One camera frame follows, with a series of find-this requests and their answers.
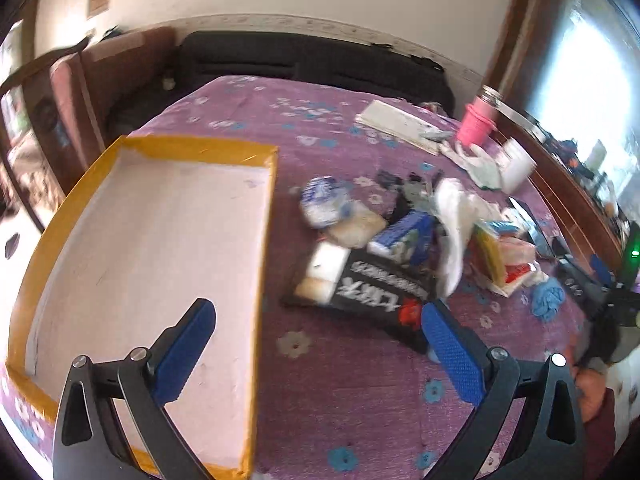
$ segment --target window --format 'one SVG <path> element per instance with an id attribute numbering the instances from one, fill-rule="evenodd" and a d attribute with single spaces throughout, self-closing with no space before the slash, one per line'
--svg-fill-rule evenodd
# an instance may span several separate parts
<path id="1" fill-rule="evenodd" d="M 575 139 L 600 167 L 627 217 L 640 222 L 640 40 L 608 0 L 567 0 L 541 84 L 527 111 L 556 139 Z"/>

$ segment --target blue and white package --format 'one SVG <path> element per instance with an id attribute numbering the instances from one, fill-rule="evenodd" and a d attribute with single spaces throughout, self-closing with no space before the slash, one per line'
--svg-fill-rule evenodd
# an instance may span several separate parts
<path id="1" fill-rule="evenodd" d="M 351 197 L 332 176 L 312 178 L 302 190 L 300 209 L 311 227 L 324 229 L 351 214 Z"/>
<path id="2" fill-rule="evenodd" d="M 428 256 L 434 219 L 413 209 L 408 215 L 377 234 L 367 244 L 367 251 L 395 261 L 419 266 Z"/>

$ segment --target bed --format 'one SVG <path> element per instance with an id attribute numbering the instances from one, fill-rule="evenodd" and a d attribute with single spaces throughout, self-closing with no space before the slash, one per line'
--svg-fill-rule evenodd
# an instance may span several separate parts
<path id="1" fill-rule="evenodd" d="M 212 136 L 280 147 L 262 298 L 256 478 L 422 478 L 471 410 L 439 365 L 366 322 L 337 320 L 320 309 L 286 308 L 280 301 L 300 256 L 316 240 L 298 205 L 300 187 L 314 176 L 335 176 L 379 213 L 394 202 L 394 195 L 373 181 L 379 170 L 429 176 L 442 169 L 484 199 L 506 205 L 503 194 L 478 190 L 445 157 L 355 123 L 355 115 L 375 98 L 304 82 L 222 76 L 132 134 Z M 442 124 L 428 110 L 394 98 L 382 100 Z M 516 196 L 530 206 L 548 237 L 559 235 L 530 182 Z M 549 264 L 543 268 L 550 272 Z M 520 359 L 543 360 L 562 351 L 581 323 L 582 314 L 570 300 L 545 324 L 530 314 L 526 289 L 508 299 L 498 297 L 478 289 L 469 273 L 465 266 L 448 303 L 488 346 L 504 346 Z M 53 428 L 15 391 L 5 370 L 0 380 L 5 409 L 50 460 Z M 482 473 L 497 468 L 519 408 L 512 408 Z M 599 426 L 588 428 L 588 435 L 597 434 L 590 441 L 588 478 L 613 453 L 611 399 L 605 408 L 596 421 Z"/>

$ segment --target metal screw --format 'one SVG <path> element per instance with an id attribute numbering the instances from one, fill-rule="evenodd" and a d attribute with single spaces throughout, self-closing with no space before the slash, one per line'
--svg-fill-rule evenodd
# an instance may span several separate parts
<path id="1" fill-rule="evenodd" d="M 86 355 L 79 355 L 71 364 L 74 368 L 82 368 L 86 364 Z"/>
<path id="2" fill-rule="evenodd" d="M 509 353 L 499 346 L 495 348 L 491 348 L 491 357 L 493 357 L 496 361 L 504 361 L 507 357 L 509 357 Z"/>
<path id="3" fill-rule="evenodd" d="M 566 364 L 566 358 L 562 354 L 553 354 L 551 356 L 551 362 L 556 366 L 564 366 Z"/>
<path id="4" fill-rule="evenodd" d="M 131 357 L 132 361 L 141 361 L 146 357 L 146 348 L 142 348 L 142 346 L 134 348 L 129 357 Z"/>

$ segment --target blue rag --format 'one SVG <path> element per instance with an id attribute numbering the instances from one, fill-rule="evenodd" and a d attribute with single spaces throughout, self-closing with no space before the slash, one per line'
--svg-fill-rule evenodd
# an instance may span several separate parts
<path id="1" fill-rule="evenodd" d="M 544 322 L 551 321 L 564 301 L 564 290 L 555 278 L 549 278 L 533 288 L 531 313 Z"/>

